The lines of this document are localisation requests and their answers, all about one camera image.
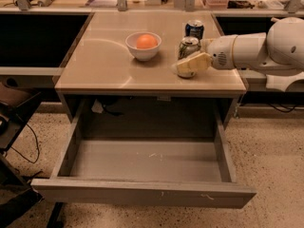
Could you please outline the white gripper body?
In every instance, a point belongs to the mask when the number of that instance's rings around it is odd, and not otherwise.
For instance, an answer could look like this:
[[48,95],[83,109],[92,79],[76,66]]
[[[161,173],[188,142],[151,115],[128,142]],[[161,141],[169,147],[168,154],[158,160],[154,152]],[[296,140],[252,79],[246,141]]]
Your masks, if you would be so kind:
[[211,55],[212,67],[215,69],[234,69],[233,48],[236,35],[221,36],[213,39],[207,46],[207,53]]

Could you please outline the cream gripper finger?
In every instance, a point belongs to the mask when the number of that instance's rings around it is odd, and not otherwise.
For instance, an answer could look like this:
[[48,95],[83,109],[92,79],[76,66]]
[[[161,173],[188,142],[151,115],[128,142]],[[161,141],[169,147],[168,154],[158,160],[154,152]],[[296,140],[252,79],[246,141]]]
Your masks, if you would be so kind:
[[206,70],[212,65],[212,58],[206,52],[195,52],[178,60],[171,68],[177,75],[193,75],[199,70]]
[[202,39],[200,41],[200,50],[206,51],[212,42],[213,42],[212,39]]

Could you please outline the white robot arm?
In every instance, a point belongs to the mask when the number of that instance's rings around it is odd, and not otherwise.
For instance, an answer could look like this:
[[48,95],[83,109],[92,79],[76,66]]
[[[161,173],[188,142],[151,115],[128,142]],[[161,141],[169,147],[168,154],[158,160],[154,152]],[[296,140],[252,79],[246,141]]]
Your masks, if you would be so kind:
[[203,41],[194,52],[172,65],[175,74],[191,78],[198,71],[248,68],[275,76],[294,76],[304,71],[304,20],[273,18],[268,32],[226,35]]

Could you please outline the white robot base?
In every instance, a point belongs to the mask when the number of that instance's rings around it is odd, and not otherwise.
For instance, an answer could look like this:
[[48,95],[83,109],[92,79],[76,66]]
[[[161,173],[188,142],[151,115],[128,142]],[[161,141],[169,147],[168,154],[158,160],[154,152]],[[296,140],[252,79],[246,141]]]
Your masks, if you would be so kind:
[[286,89],[296,81],[304,80],[304,72],[294,76],[266,76],[266,87],[268,89],[277,89],[285,92]]

